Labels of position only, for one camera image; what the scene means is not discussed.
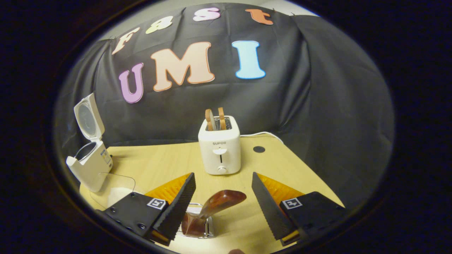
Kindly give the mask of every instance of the white cable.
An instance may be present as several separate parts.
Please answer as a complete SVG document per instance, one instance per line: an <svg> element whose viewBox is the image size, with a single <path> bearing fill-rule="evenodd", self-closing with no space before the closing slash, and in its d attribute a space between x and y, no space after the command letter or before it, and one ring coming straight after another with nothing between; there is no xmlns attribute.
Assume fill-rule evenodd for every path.
<svg viewBox="0 0 452 254"><path fill-rule="evenodd" d="M284 142L279 137L277 137L275 134L270 133L270 132L258 132L258 133L254 133L254 134L246 134L246 135L240 135L240 136L255 136L255 135L260 135L260 134L270 134L273 137L277 138L279 141L281 141L281 143L284 144Z"/></svg>

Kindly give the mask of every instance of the toaster knob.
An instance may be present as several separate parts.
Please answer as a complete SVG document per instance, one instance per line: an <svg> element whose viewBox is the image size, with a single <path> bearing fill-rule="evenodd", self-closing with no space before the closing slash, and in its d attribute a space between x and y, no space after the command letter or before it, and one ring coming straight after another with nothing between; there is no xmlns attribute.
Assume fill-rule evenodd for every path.
<svg viewBox="0 0 452 254"><path fill-rule="evenodd" d="M218 172L220 174L225 174L227 172L227 169L225 167L218 167Z"/></svg>

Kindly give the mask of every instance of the table surface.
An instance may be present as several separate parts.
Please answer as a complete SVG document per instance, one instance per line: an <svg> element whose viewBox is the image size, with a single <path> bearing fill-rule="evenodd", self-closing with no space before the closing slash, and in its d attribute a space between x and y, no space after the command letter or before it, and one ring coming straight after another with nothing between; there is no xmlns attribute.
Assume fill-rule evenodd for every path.
<svg viewBox="0 0 452 254"><path fill-rule="evenodd" d="M111 169L99 193L80 185L80 194L94 208L104 210L133 189L146 193L176 177L195 173L196 191L191 202L204 204L214 193L231 189L247 199L212 216L215 238L176 235L169 247L179 253L224 253L241 249L247 254L271 253L285 247L274 239L251 188L257 172L303 193L318 191L344 206L334 192L290 149L268 135L241 137L242 168L236 174L209 175L204 171L199 144L109 147ZM262 146L257 153L253 147Z"/></svg>

